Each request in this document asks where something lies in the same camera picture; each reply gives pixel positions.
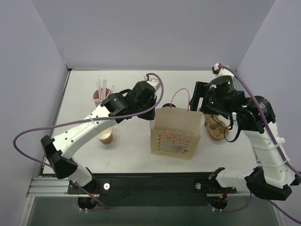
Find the pink and cream paper bag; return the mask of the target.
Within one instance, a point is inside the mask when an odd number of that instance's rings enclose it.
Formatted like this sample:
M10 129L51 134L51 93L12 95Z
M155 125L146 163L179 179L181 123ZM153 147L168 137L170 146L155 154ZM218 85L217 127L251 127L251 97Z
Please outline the pink and cream paper bag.
M192 159L205 126L204 114L169 103L155 110L150 122L150 153L178 159Z

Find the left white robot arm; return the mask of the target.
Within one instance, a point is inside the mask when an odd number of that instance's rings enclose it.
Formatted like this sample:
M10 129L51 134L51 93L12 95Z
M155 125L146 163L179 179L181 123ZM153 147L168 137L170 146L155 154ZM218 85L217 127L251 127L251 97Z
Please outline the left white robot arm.
M140 81L132 89L110 94L81 123L55 137L41 139L44 154L57 179L69 178L79 189L89 194L95 189L95 181L88 168L74 160L74 154L88 141L104 130L111 128L141 113L139 118L153 120L155 111L146 112L157 100L156 92L161 84L156 79Z

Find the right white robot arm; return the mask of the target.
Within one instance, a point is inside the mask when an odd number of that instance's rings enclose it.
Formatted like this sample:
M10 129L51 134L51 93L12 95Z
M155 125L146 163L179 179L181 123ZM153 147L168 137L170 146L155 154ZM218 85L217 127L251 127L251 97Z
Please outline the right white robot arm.
M291 186L301 182L285 153L279 153L285 140L278 136L276 117L270 102L261 96L246 97L235 89L230 75L207 82L196 82L190 110L220 115L230 121L228 129L237 126L250 141L259 164L253 170L217 169L211 174L209 188L219 192L223 188L244 188L263 200L285 201L292 193Z

